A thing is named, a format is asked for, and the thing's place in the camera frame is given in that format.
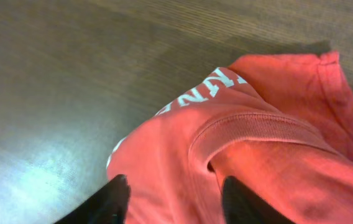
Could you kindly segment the red soccer t-shirt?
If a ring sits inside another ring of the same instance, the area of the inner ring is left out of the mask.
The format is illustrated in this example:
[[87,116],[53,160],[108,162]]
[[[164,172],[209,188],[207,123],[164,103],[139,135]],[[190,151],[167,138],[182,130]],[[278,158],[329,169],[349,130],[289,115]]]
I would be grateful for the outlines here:
[[121,139],[127,223],[224,223],[226,177],[264,220],[353,223],[353,92],[337,52],[245,55]]

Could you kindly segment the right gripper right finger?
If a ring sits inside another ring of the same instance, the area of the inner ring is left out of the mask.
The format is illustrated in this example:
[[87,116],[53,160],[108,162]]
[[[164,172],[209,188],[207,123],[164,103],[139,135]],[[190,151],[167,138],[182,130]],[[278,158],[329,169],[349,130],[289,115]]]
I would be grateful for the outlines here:
[[227,224],[293,223],[234,176],[222,184],[222,209]]

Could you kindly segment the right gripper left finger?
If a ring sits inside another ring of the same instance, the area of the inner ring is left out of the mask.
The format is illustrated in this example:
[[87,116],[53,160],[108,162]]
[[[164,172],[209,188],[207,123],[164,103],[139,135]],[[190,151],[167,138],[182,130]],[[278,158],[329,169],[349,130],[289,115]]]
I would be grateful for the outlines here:
[[131,187],[119,174],[55,224],[124,224]]

